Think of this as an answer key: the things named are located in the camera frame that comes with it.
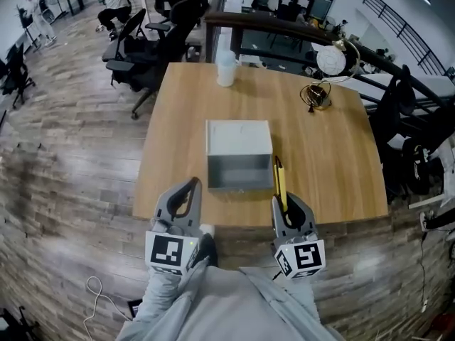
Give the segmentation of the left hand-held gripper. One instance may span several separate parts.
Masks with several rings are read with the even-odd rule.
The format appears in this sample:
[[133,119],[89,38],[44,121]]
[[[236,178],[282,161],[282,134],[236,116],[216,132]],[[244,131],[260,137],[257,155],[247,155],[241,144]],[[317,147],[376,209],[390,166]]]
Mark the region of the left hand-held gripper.
[[200,249],[202,184],[197,177],[162,193],[145,237],[145,263],[153,272],[186,275]]

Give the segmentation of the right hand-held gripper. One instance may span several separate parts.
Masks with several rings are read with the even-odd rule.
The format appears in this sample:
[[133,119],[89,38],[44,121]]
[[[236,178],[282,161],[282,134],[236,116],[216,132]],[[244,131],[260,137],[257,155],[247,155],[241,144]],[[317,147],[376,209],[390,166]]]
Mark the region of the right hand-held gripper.
[[324,240],[319,239],[313,210],[295,194],[286,194],[287,209],[278,195],[272,198],[273,242],[277,262],[288,280],[313,276],[326,267]]

